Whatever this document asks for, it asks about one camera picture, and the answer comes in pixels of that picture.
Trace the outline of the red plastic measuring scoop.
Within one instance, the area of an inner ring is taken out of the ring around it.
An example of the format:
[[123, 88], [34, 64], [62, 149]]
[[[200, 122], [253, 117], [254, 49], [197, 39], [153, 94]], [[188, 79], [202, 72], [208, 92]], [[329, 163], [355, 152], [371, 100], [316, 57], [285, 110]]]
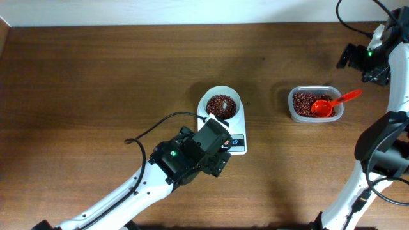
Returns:
[[311, 106], [311, 112], [313, 116], [317, 118], [330, 117], [335, 106], [353, 100], [354, 98], [357, 98], [361, 94], [362, 90], [358, 89], [355, 91], [351, 91], [343, 96], [340, 96], [339, 98], [332, 101], [317, 100]]

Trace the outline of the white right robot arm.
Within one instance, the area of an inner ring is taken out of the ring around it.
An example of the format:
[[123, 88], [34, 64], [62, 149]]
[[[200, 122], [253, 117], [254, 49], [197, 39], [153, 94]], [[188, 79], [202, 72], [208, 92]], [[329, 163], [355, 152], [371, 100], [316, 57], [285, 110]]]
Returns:
[[368, 34], [368, 46], [349, 44], [336, 65], [362, 72], [362, 82], [389, 85], [387, 112], [360, 135], [352, 175], [309, 229], [354, 229], [377, 197], [398, 204], [381, 192], [408, 174], [408, 143], [399, 139], [408, 132], [408, 7], [387, 15], [386, 23]]

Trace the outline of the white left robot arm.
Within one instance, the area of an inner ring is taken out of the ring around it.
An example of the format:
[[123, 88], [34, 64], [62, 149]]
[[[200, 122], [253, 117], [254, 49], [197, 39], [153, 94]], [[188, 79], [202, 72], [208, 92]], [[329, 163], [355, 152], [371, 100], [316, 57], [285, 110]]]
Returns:
[[199, 173], [218, 177], [230, 158], [233, 140], [222, 126], [207, 124], [194, 133], [182, 127], [148, 156], [141, 150], [141, 168], [124, 184], [57, 229], [122, 229], [147, 207], [166, 198]]

